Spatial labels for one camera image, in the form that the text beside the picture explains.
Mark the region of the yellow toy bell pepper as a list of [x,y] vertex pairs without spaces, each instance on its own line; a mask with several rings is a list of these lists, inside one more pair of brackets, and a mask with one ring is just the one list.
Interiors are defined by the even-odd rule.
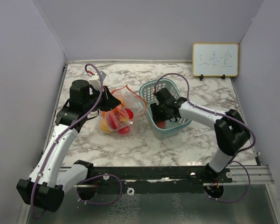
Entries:
[[118,100],[121,102],[121,105],[124,107],[125,106],[125,101],[122,98],[118,98]]

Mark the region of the pink toy peach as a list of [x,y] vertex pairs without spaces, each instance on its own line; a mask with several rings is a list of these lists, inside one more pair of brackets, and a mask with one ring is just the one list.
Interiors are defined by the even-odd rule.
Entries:
[[156,123],[156,126],[160,129],[165,129],[166,121],[160,121],[160,122]]

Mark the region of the clear zip bag orange zipper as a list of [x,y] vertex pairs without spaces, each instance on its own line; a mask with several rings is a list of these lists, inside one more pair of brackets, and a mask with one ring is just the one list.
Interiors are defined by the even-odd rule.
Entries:
[[[133,132],[132,132],[133,124],[137,118],[139,118],[146,112],[147,103],[143,97],[138,95],[136,92],[132,91],[127,85],[122,88],[113,90],[112,95],[117,99],[118,98],[124,99],[125,106],[123,107],[122,105],[119,105],[115,109],[108,111],[108,112],[118,112],[119,114],[121,114],[120,120],[123,121],[123,126],[121,128],[129,126],[130,130],[131,130],[130,133],[125,136],[132,135],[133,134]],[[129,119],[129,117],[126,113],[126,110],[125,110],[126,108],[130,109],[133,112],[132,119]],[[109,133],[109,134],[119,135],[119,134],[117,134],[117,131],[118,130],[112,129],[112,133]]]

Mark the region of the red toy pepper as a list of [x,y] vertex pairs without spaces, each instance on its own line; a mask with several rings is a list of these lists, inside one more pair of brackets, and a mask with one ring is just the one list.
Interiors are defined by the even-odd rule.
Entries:
[[123,126],[123,121],[121,119],[121,114],[118,112],[108,112],[106,116],[107,124],[113,130],[118,130]]

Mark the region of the red toy apple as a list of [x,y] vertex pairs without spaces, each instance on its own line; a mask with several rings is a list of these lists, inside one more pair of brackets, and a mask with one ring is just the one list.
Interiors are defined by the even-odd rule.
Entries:
[[128,117],[129,117],[129,119],[132,119],[133,118],[133,112],[130,109],[128,109],[128,108],[126,108],[125,110],[126,110],[126,113],[127,113]]
[[121,128],[121,129],[119,129],[119,130],[117,131],[117,134],[125,136],[125,135],[129,134],[130,131],[131,131],[131,130],[130,130],[130,127],[129,127],[129,126],[126,126],[126,127],[123,127],[123,128]]

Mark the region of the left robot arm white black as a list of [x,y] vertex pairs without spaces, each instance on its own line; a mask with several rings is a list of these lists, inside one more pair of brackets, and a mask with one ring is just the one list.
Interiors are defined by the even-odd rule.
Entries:
[[77,183],[92,182],[91,163],[78,161],[62,175],[60,167],[72,142],[89,120],[88,114],[108,112],[120,104],[105,85],[95,88],[86,80],[72,82],[70,97],[56,115],[56,125],[43,156],[28,179],[17,183],[16,189],[25,204],[55,212],[65,194]]

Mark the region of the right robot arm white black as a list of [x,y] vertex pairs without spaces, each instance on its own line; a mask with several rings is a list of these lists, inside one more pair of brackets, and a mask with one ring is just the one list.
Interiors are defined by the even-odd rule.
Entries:
[[189,119],[215,131],[218,150],[205,166],[204,176],[209,182],[218,181],[222,171],[251,137],[240,114],[233,109],[217,112],[184,97],[176,99],[167,88],[155,91],[154,96],[157,102],[150,105],[154,123]]

